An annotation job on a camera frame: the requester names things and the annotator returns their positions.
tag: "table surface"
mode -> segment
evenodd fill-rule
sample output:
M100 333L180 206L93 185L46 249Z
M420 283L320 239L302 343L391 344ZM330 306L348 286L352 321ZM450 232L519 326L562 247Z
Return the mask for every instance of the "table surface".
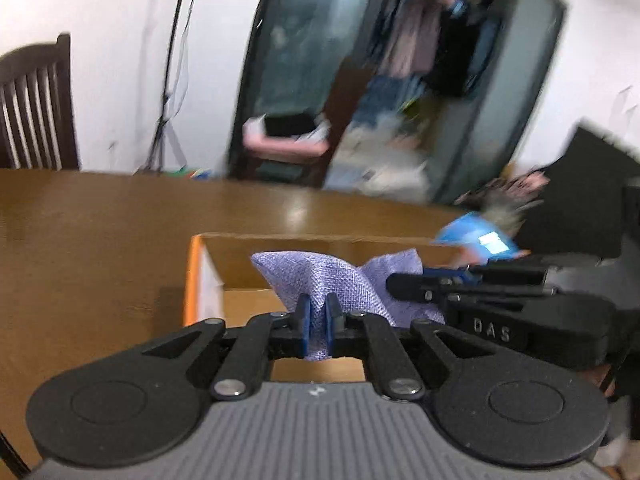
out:
M432 238L457 215L293 186L0 170L0 428L35 464L24 413L39 384L179 328L195 234Z

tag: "chair backrest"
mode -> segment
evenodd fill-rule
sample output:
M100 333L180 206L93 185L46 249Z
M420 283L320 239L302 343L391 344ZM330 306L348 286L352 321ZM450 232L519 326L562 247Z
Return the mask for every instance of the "chair backrest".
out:
M78 170L69 34L0 57L0 167Z

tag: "pink clothing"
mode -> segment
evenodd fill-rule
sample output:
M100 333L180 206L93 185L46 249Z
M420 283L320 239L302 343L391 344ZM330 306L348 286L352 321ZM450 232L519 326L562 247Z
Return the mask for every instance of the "pink clothing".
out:
M264 134L263 118L249 119L242 128L245 148L264 156L299 155L308 158L322 156L329 149L326 140L295 140L290 137L268 137Z
M440 13L456 0L406 0L399 11L380 72L404 79L433 69L440 37Z

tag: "white wall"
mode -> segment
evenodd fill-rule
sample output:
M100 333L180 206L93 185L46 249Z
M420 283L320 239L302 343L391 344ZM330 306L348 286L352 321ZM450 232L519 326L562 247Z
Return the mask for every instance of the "white wall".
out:
M568 12L559 47L514 157L521 169L561 156L583 118L618 130L614 101L627 86L640 86L640 0L564 1ZM640 147L638 126L632 124L627 139Z
M0 0L0 53L71 33L72 93L83 169L131 172L143 163L159 115L175 1ZM191 166L223 170L257 4L196 0L188 94L174 120Z

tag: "purple cloth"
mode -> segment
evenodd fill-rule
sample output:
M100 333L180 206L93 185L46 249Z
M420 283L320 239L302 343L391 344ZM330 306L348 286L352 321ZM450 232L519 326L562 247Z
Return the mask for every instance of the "purple cloth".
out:
M345 312L365 310L385 317L393 326L408 328L414 319L444 322L434 305L396 301L386 291L386 279L394 272L422 273L422 262L415 250L386 254L362 267L325 254L300 252L258 253L254 266L271 285L286 309L293 312L300 294L311 298L311 337L307 359L328 359L324 299L338 295Z

